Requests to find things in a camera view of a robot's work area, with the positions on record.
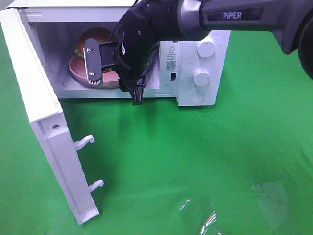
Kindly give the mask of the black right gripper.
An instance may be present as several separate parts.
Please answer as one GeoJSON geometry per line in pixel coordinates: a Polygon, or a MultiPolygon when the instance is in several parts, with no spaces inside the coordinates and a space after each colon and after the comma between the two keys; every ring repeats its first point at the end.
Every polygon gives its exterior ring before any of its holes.
{"type": "Polygon", "coordinates": [[[142,74],[152,57],[152,40],[134,39],[126,41],[124,39],[115,41],[113,48],[120,56],[121,61],[130,68],[129,76],[131,77],[119,79],[120,89],[130,94],[133,105],[142,104],[146,87],[146,75],[142,74]]]}

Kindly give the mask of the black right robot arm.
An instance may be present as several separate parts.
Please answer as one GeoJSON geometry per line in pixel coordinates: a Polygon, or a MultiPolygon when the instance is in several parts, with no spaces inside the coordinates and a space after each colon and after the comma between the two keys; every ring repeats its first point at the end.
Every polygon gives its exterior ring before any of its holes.
{"type": "Polygon", "coordinates": [[[310,0],[137,0],[119,21],[120,89],[143,101],[145,69],[160,41],[199,41],[212,30],[269,31],[285,54],[297,50],[313,74],[310,0]]]}

